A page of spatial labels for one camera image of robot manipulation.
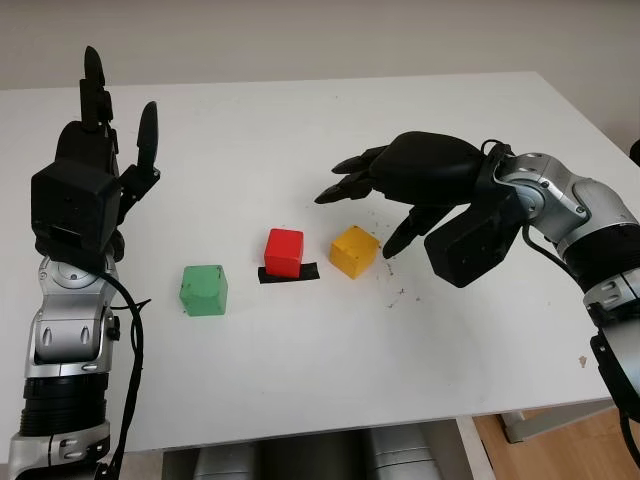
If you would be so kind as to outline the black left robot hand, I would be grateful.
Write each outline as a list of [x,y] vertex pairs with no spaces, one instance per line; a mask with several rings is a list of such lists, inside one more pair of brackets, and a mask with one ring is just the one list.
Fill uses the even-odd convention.
[[81,118],[64,127],[56,148],[61,187],[54,225],[68,232],[74,247],[92,253],[109,251],[119,262],[125,240],[118,227],[160,179],[155,166],[157,104],[145,105],[137,133],[137,161],[120,172],[111,94],[100,55],[92,46],[85,49],[79,91]]

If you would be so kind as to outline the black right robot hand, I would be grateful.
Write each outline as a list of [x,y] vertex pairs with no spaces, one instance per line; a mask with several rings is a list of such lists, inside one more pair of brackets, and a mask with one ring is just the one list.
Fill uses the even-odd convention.
[[391,258],[418,236],[426,235],[454,207],[471,202],[485,155],[474,145],[444,134],[407,132],[390,144],[366,150],[336,165],[342,176],[325,189],[317,204],[358,200],[377,191],[411,207],[386,241]]

